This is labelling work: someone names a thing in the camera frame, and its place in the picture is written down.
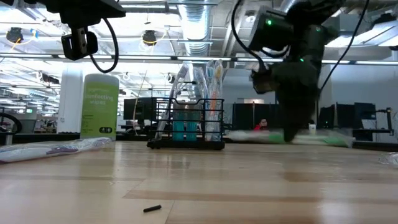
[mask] black wire basket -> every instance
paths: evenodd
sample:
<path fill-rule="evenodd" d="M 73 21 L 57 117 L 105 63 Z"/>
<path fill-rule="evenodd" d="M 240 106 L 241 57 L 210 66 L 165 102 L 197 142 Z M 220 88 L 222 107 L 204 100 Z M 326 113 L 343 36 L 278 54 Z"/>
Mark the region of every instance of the black wire basket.
<path fill-rule="evenodd" d="M 224 99 L 203 98 L 188 103 L 178 102 L 176 98 L 154 99 L 152 104 L 155 105 L 152 105 L 152 108 L 155 109 L 155 113 L 151 116 L 150 131 L 153 132 L 152 135 L 158 135 L 158 137 L 150 139 L 147 147 L 151 149 L 224 149 Z M 162 114 L 167 112 L 169 112 L 168 117 L 162 119 Z M 157 130 L 155 127 L 161 122 L 166 122 L 165 128 Z"/>

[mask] wooden table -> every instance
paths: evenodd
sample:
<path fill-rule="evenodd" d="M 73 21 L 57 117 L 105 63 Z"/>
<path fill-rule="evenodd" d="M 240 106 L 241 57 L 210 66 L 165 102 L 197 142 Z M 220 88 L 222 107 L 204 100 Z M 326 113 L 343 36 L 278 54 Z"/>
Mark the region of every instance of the wooden table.
<path fill-rule="evenodd" d="M 380 152 L 227 144 L 101 151 L 0 166 L 1 223 L 398 222 L 398 170 Z M 162 209 L 142 210 L 154 205 Z"/>

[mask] green label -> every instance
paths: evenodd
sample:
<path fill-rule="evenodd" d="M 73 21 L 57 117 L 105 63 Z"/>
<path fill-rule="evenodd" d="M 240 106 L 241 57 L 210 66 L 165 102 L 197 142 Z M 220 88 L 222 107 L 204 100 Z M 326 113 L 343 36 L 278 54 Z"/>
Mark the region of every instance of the green label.
<path fill-rule="evenodd" d="M 104 83 L 85 83 L 80 135 L 116 137 L 119 88 Z"/>

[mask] ceiling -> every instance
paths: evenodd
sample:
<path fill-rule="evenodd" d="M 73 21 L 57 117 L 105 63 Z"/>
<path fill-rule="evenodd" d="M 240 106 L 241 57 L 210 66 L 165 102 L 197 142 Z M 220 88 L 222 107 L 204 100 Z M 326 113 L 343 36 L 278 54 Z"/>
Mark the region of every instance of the ceiling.
<path fill-rule="evenodd" d="M 142 2 L 142 7 L 149 7 L 154 4 L 161 5 L 161 2 Z M 176 8 L 173 4 L 176 1 L 168 1 L 170 8 Z M 275 1 L 248 1 L 242 12 L 237 15 L 243 15 L 236 18 L 241 21 L 238 34 L 244 43 L 248 42 L 252 28 L 252 20 L 245 16 L 248 12 L 256 12 L 261 6 L 274 6 L 278 8 L 281 0 Z M 136 4 L 131 0 L 120 0 L 119 2 L 126 9 L 130 5 Z M 244 53 L 244 50 L 234 41 L 228 26 L 231 21 L 231 10 L 234 6 L 234 0 L 207 0 L 202 1 L 200 5 L 210 7 L 210 17 L 208 39 L 210 46 L 206 55 L 212 57 L 234 57 L 238 53 Z M 375 12 L 374 15 L 390 10 L 396 11 L 396 1 L 371 0 L 368 13 Z M 341 14 L 358 14 L 361 12 L 363 1 L 347 1 L 341 8 Z M 161 13 L 127 13 L 126 17 L 109 19 L 113 29 L 118 37 L 119 53 L 121 55 L 186 55 L 187 50 L 184 44 L 184 35 L 187 31 L 183 29 L 182 20 L 176 14 Z M 24 41 L 22 44 L 13 44 L 6 39 L 6 34 L 11 27 L 22 28 Z M 98 55 L 113 55 L 114 46 L 106 24 L 101 21 L 99 24 L 91 26 L 90 31 L 94 32 L 98 38 Z M 142 35 L 145 30 L 154 30 L 157 37 L 157 43 L 152 46 L 146 46 L 142 43 Z M 0 3 L 0 53 L 13 54 L 52 54 L 63 55 L 60 38 L 62 35 L 69 34 L 68 26 L 60 22 L 58 14 L 47 12 L 41 5 L 36 6 L 6 6 Z M 325 52 L 325 59 L 336 59 L 341 54 L 341 49 L 328 47 Z M 391 56 L 388 47 L 361 47 L 350 50 L 348 57 L 358 60 L 384 59 Z M 59 99 L 60 85 L 52 85 L 52 88 L 46 88 L 48 83 L 40 81 L 44 73 L 58 79 L 62 82 L 62 72 L 65 66 L 71 63 L 67 59 L 63 60 L 29 60 L 28 58 L 0 58 L 0 86 L 3 98 L 30 98 L 36 100 L 48 100 L 56 104 Z M 91 62 L 77 61 L 82 63 L 84 73 L 98 73 Z M 100 67 L 107 68 L 111 62 L 99 63 Z M 168 73 L 177 73 L 181 67 L 180 63 L 131 63 L 119 62 L 111 75 L 119 77 L 121 88 L 127 90 L 124 97 L 139 96 L 167 96 L 167 91 L 171 84 L 167 81 Z M 18 88 L 4 88 L 7 85 L 16 85 Z M 193 93 L 184 93 L 184 97 L 189 98 Z M 13 102 L 14 104 L 26 104 L 23 102 Z"/>

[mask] person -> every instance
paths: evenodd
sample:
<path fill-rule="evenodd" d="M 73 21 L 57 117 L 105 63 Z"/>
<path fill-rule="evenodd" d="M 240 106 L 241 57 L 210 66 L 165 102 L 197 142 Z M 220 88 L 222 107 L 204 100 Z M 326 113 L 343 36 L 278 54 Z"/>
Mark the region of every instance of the person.
<path fill-rule="evenodd" d="M 260 120 L 260 123 L 254 127 L 254 130 L 265 130 L 267 129 L 267 125 L 267 120 L 263 118 Z"/>

